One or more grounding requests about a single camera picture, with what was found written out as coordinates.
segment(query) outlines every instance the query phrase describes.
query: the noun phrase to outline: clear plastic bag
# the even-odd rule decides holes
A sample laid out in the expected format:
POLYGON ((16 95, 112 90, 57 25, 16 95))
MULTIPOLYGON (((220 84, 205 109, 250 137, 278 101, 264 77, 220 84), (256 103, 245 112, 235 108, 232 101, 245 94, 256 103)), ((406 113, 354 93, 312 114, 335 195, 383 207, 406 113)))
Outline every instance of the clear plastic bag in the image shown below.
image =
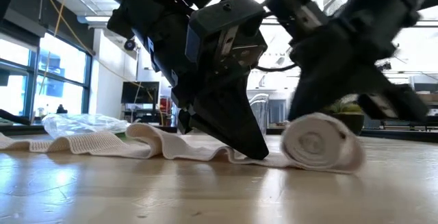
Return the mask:
POLYGON ((52 138, 90 132, 125 132, 129 123, 101 114, 49 114, 42 124, 52 138))
POLYGON ((251 100, 249 100, 251 110, 253 111, 254 117, 257 120, 260 131, 263 136, 266 135, 268 130, 268 104, 269 95, 268 94, 257 94, 251 100))

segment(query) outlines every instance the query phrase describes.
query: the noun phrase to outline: ceiling light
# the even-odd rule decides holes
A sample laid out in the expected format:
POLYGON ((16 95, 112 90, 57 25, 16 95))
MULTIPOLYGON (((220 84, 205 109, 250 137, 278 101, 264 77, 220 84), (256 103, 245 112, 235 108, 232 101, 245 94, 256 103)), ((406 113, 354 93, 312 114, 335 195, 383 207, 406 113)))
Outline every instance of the ceiling light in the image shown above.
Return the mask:
POLYGON ((109 16, 78 16, 77 20, 80 23, 108 23, 109 16))
POLYGON ((108 16, 86 16, 85 19, 88 22, 108 22, 109 17, 108 16))

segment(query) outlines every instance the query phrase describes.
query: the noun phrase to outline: plastic bag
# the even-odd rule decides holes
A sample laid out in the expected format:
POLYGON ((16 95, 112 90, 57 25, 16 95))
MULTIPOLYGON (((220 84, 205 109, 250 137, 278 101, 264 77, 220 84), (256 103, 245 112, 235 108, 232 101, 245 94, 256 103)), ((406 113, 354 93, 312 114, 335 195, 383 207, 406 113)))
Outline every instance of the plastic bag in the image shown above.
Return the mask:
POLYGON ((129 123, 101 114, 49 114, 42 124, 52 138, 90 132, 125 132, 129 123))

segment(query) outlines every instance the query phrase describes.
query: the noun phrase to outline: rolled towel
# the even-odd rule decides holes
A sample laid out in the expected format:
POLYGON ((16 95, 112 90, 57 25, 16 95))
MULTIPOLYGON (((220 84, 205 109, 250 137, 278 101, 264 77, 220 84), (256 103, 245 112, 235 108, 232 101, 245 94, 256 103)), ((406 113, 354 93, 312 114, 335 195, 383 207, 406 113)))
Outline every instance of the rolled towel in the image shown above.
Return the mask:
POLYGON ((253 160, 228 146, 193 147, 182 137, 147 124, 130 125, 128 138, 144 143, 125 143, 110 132, 66 136, 54 141, 12 140, 0 136, 0 150, 21 149, 48 153, 70 151, 74 154, 120 156, 148 159, 162 154, 166 159, 210 161, 226 153, 234 164, 258 164, 269 167, 297 167, 312 171, 352 173, 364 161, 357 137, 340 121, 323 114, 311 114, 289 124, 281 139, 281 152, 272 152, 265 160, 253 160))
POLYGON ((283 132, 281 151, 293 166, 337 173, 361 168, 365 153, 356 135, 325 114, 296 119, 283 132))

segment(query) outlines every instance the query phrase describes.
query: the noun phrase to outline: white wall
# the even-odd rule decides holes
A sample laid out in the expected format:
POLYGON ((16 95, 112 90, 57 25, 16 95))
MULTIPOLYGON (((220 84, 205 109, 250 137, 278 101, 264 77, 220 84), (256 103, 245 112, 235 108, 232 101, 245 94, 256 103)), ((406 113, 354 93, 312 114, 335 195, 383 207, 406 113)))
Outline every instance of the white wall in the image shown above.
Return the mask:
POLYGON ((148 51, 141 47, 138 54, 138 72, 137 81, 139 82, 159 82, 159 95, 170 96, 170 83, 165 77, 162 77, 162 73, 156 73, 152 69, 151 55, 148 51))
POLYGON ((127 55, 103 35, 102 29, 94 31, 94 51, 90 91, 91 114, 103 114, 120 119, 123 78, 135 81, 137 60, 127 55))

